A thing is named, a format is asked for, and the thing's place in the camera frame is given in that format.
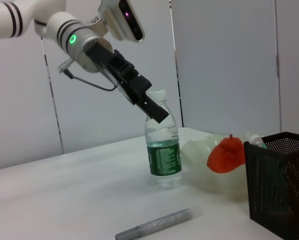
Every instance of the green indicator light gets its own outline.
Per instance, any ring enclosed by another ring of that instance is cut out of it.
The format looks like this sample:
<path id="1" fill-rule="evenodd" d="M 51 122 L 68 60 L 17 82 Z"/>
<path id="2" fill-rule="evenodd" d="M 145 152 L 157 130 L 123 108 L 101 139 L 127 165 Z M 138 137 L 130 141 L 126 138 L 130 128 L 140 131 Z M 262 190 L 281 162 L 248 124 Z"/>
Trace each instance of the green indicator light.
<path id="1" fill-rule="evenodd" d="M 73 44 L 73 43 L 75 43 L 75 41 L 76 41 L 76 35 L 71 36 L 69 39 L 69 43 Z"/>

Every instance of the bottle cap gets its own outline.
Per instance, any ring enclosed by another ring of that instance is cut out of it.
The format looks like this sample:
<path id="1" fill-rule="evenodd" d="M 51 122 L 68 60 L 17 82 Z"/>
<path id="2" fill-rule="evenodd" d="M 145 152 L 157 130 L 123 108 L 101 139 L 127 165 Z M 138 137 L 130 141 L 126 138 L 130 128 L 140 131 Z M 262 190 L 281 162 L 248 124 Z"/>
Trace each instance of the bottle cap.
<path id="1" fill-rule="evenodd" d="M 115 235 L 116 240 L 134 240 L 141 237 L 139 228 L 136 226 L 134 228 L 131 228 L 129 230 L 120 232 Z"/>
<path id="2" fill-rule="evenodd" d="M 146 94 L 155 103 L 167 100 L 166 91 L 164 89 L 159 91 L 148 91 Z"/>
<path id="3" fill-rule="evenodd" d="M 252 135 L 249 139 L 248 139 L 248 142 L 252 145 L 256 145 L 258 147 L 261 147 L 263 148 L 263 140 L 262 140 L 262 137 L 260 135 L 257 135 L 257 134 L 254 134 Z"/>

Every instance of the white bottle cap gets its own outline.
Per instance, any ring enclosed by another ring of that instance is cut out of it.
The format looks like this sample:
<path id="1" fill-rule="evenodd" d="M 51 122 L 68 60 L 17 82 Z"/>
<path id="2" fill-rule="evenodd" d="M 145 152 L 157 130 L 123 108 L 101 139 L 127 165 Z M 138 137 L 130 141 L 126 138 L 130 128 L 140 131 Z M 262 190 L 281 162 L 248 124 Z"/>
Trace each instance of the white bottle cap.
<path id="1" fill-rule="evenodd" d="M 167 100 L 167 98 L 166 98 L 166 91 L 164 89 L 163 90 L 159 90 L 159 91 L 148 91 L 146 94 L 155 103 Z"/>
<path id="2" fill-rule="evenodd" d="M 252 135 L 249 139 L 248 139 L 249 143 L 252 144 L 252 145 L 256 145 L 256 146 L 259 146 L 259 147 L 263 147 L 263 140 L 262 140 L 262 137 L 260 135 L 257 135 L 257 134 L 254 134 Z"/>

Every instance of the white robot arm segment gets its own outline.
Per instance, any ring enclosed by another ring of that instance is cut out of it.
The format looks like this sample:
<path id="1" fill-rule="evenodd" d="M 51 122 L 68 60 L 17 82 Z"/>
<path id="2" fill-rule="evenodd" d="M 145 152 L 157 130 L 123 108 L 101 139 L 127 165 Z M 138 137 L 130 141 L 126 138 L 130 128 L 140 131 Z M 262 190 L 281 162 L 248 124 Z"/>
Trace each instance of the white robot arm segment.
<path id="1" fill-rule="evenodd" d="M 20 37 L 32 19 L 41 23 L 57 12 L 65 11 L 66 0 L 17 0 L 0 2 L 0 39 Z"/>

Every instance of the table surface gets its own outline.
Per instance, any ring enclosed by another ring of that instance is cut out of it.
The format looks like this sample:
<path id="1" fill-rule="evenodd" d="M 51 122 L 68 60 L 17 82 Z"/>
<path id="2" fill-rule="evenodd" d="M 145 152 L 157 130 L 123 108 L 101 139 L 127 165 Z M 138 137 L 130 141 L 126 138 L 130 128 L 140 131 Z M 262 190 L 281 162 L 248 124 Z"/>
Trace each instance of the table surface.
<path id="1" fill-rule="evenodd" d="M 181 145 L 208 135 L 179 129 Z M 0 170 L 0 240 L 114 240 L 190 207 L 202 216 L 144 239 L 280 239 L 250 220 L 246 192 L 204 192 L 191 171 L 181 188 L 155 191 L 143 136 Z"/>

